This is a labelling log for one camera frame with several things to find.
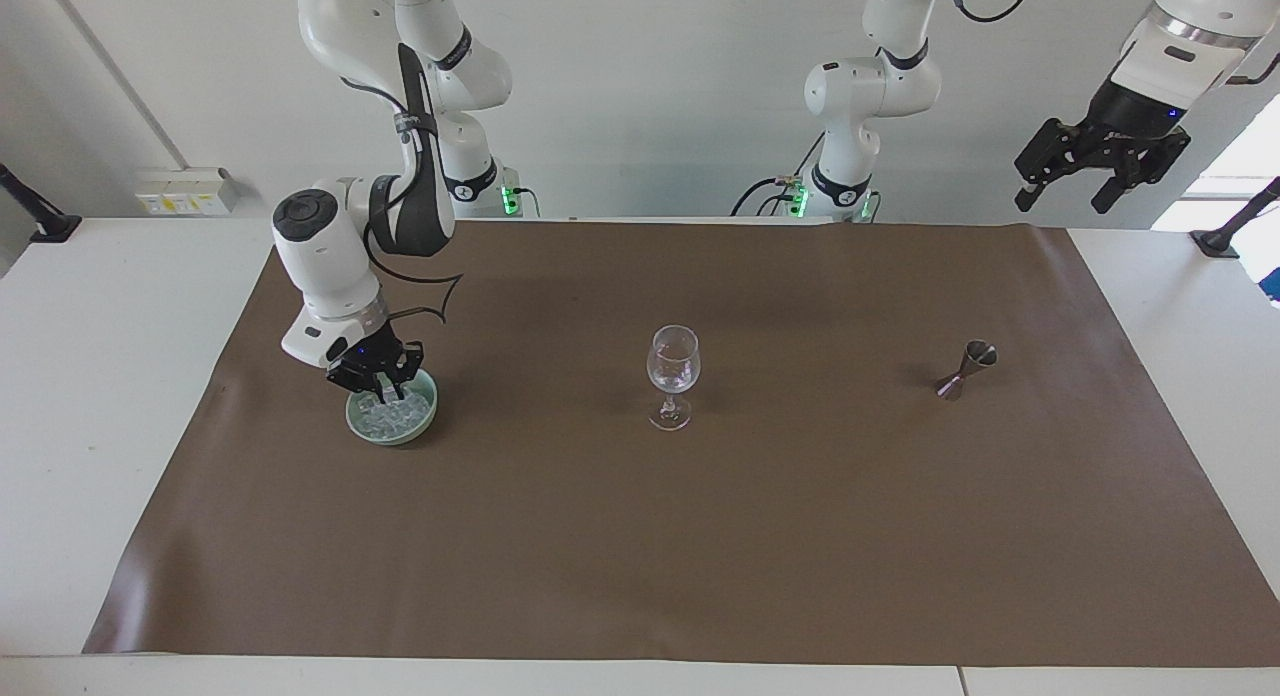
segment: cable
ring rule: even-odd
[[[355,81],[352,81],[351,78],[347,78],[347,77],[343,77],[342,82],[343,82],[343,84],[347,84],[347,87],[349,87],[349,90],[365,91],[365,93],[374,93],[376,96],[381,96],[381,99],[387,99],[388,102],[390,102],[392,105],[394,105],[394,107],[397,107],[399,113],[408,113],[408,109],[404,107],[403,104],[399,104],[399,100],[397,100],[396,96],[389,95],[384,90],[375,90],[375,87],[371,87],[371,86],[357,84],[357,82],[355,82]]]
[[[534,198],[534,210],[538,212],[538,217],[543,217],[543,203],[538,202],[538,194],[532,189],[516,189],[516,194],[530,194]]]
[[[457,276],[445,278],[444,281],[451,283],[451,285],[449,285],[449,290],[445,290],[444,299],[442,301],[439,310],[434,310],[434,308],[430,308],[430,307],[416,307],[416,308],[411,308],[411,310],[399,310],[399,312],[390,313],[390,316],[387,317],[387,321],[397,321],[397,319],[406,319],[406,317],[410,317],[410,316],[417,316],[417,313],[430,313],[435,319],[439,319],[440,322],[448,324],[449,319],[445,316],[445,313],[448,313],[448,310],[449,310],[449,299],[453,298],[453,289],[457,289],[458,283],[462,281],[462,276],[463,275],[461,273]]]
[[[884,202],[884,196],[879,193],[879,191],[872,191],[872,193],[867,197],[872,198],[872,196],[876,196],[876,209],[872,210],[872,217],[869,219],[868,223],[876,223],[876,217],[879,216],[879,207]]]
[[[777,178],[762,178],[762,180],[755,182],[755,184],[751,186],[745,194],[742,194],[742,198],[737,200],[737,203],[733,203],[733,211],[730,214],[730,216],[737,216],[737,212],[739,210],[741,210],[742,203],[746,203],[746,200],[750,200],[751,194],[756,193],[756,191],[763,189],[763,187],[765,186],[777,184],[777,182],[778,182]]]
[[[805,154],[804,159],[800,159],[800,166],[796,166],[795,171],[791,173],[791,177],[800,177],[800,171],[804,171],[805,164],[809,162],[809,159],[813,157],[813,154],[817,152],[818,146],[822,145],[822,141],[826,139],[826,137],[827,137],[826,130],[823,130],[822,134],[818,134],[818,139],[814,141],[813,146],[809,146],[809,154]],[[783,186],[780,196],[786,196],[787,188],[788,188],[787,186]],[[777,214],[778,214],[778,203],[776,201],[776,203],[773,203],[773,210],[771,210],[769,212],[769,216],[777,216]]]
[[[435,116],[435,99],[431,99],[431,86],[426,82],[426,72],[419,68],[417,78],[422,84],[422,91],[426,93],[426,107],[431,116]],[[440,173],[444,173],[444,154],[440,154],[440,139],[439,136],[435,138],[435,162],[440,164]]]
[[[421,84],[422,84],[422,90],[426,91],[428,102],[431,104],[431,90],[426,84],[426,75],[420,72],[419,73],[419,79],[421,82]],[[375,90],[371,86],[356,84],[356,82],[348,81],[347,78],[343,78],[342,82],[343,82],[343,84],[347,84],[347,86],[352,87],[352,90],[365,91],[365,93],[375,93],[378,96],[381,96],[381,99],[387,100],[389,104],[394,105],[394,107],[399,109],[399,113],[408,113],[407,109],[404,107],[404,105],[399,104],[398,100],[394,99],[394,96],[389,95],[387,91]],[[434,113],[434,109],[435,109],[434,104],[430,105],[430,109],[431,109],[431,113]],[[419,137],[419,139],[420,139],[421,146],[424,146],[424,148],[426,148],[426,146],[428,146],[426,141],[422,139],[421,136]],[[436,157],[439,157],[439,148],[436,148]],[[439,317],[440,322],[448,322],[448,319],[445,317],[445,310],[448,310],[449,298],[453,296],[453,289],[457,289],[458,281],[462,281],[462,276],[465,276],[465,275],[462,275],[462,273],[458,273],[457,276],[451,276],[451,278],[416,278],[416,276],[406,276],[406,275],[403,275],[403,273],[393,271],[393,269],[389,269],[387,266],[387,264],[380,262],[380,260],[378,260],[376,255],[374,253],[374,246],[369,241],[369,237],[374,232],[374,219],[375,217],[388,216],[388,214],[390,212],[390,210],[398,207],[398,205],[402,205],[403,201],[406,198],[408,198],[408,194],[411,194],[412,191],[415,191],[416,187],[419,184],[421,184],[422,171],[424,171],[424,168],[422,168],[422,152],[421,152],[421,150],[415,150],[415,152],[413,152],[413,175],[412,175],[411,180],[408,182],[408,186],[406,186],[401,191],[401,193],[398,193],[396,196],[396,198],[387,201],[387,203],[383,205],[383,207],[380,207],[378,210],[378,212],[369,214],[369,221],[365,223],[365,233],[361,237],[361,241],[365,244],[365,255],[366,255],[366,257],[369,257],[369,262],[374,264],[374,267],[378,267],[378,271],[381,271],[381,273],[384,273],[385,275],[388,275],[390,278],[398,278],[398,280],[407,281],[407,283],[420,283],[420,285],[439,285],[439,283],[449,283],[451,287],[449,287],[449,290],[447,292],[447,294],[444,294],[444,301],[440,304],[439,310],[434,310],[434,308],[429,308],[429,307],[417,307],[417,308],[411,308],[411,310],[403,310],[403,312],[393,313],[390,317],[388,317],[388,321],[394,321],[394,319],[403,319],[403,317],[407,317],[407,316],[413,316],[413,313],[434,313],[435,317]]]
[[[960,13],[965,14],[969,20],[977,20],[978,23],[995,23],[996,20],[1002,20],[1002,18],[1009,17],[1009,14],[1018,12],[1025,0],[1015,0],[1014,5],[1006,8],[1005,12],[997,13],[996,17],[979,17],[978,14],[969,12],[969,6],[965,5],[964,0],[952,0]]]
[[[773,205],[773,212],[777,212],[778,203],[792,203],[792,201],[795,201],[795,200],[792,200],[791,196],[786,196],[786,194],[782,194],[782,196],[769,196],[768,200],[764,200],[764,203],[760,203],[759,209],[755,209],[755,216],[764,216],[764,209],[768,209],[769,203]]]
[[[1261,84],[1261,82],[1271,77],[1271,73],[1275,73],[1277,64],[1280,64],[1280,52],[1276,54],[1275,59],[1271,59],[1271,67],[1267,67],[1267,70],[1263,70],[1262,75],[1258,75],[1257,78],[1249,78],[1248,75],[1231,75],[1230,78],[1228,78],[1226,84],[1229,86]]]

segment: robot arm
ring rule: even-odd
[[[936,0],[867,0],[863,27],[879,46],[873,58],[815,67],[805,104],[823,122],[818,164],[805,175],[809,214],[850,219],[867,194],[879,136],[870,118],[910,116],[937,102],[942,77],[925,35]]]
[[[1280,0],[1155,0],[1121,49],[1079,125],[1046,122],[1015,160],[1029,210],[1044,187],[1088,168],[1114,177],[1093,198],[1107,212],[1120,196],[1165,177],[1190,137],[1179,122],[1225,84],[1271,32]]]
[[[375,235],[385,253],[416,257],[448,244],[448,154],[458,137],[456,127],[442,125],[444,107],[506,102],[511,72],[466,31],[452,0],[298,0],[298,20],[317,61],[388,105],[404,168],[399,175],[320,180],[279,203],[276,249],[303,297],[282,345],[344,389],[381,395],[385,379],[399,391],[417,372],[422,347],[394,335],[366,239]],[[443,105],[434,104],[429,84],[439,87]],[[483,130],[470,137],[471,157],[477,148],[488,154]]]

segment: table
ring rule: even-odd
[[[1272,590],[1280,591],[1280,459],[1268,412],[1280,313],[1238,264],[1184,235],[1074,232],[1187,440]],[[265,219],[86,223],[0,281],[0,652],[77,654],[119,554],[200,399],[270,249]],[[137,415],[150,415],[141,426]],[[73,683],[148,692],[963,693],[957,669],[483,664],[174,656],[4,659],[0,692]],[[1280,692],[1280,670],[965,669],[970,695]]]

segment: brown paper mat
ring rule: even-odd
[[[1065,232],[463,223],[397,264],[467,273],[448,328],[399,326],[428,435],[347,431],[279,349],[271,258],[84,651],[1280,665],[1280,604]],[[704,351],[682,432],[645,421],[667,322]],[[1000,365],[942,403],[973,336]]]

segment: metal jigger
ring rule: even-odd
[[[964,348],[964,361],[960,363],[960,371],[937,381],[934,390],[937,390],[938,397],[942,397],[942,399],[960,400],[960,397],[964,395],[965,377],[993,367],[997,358],[995,345],[988,344],[988,342],[969,342]]]

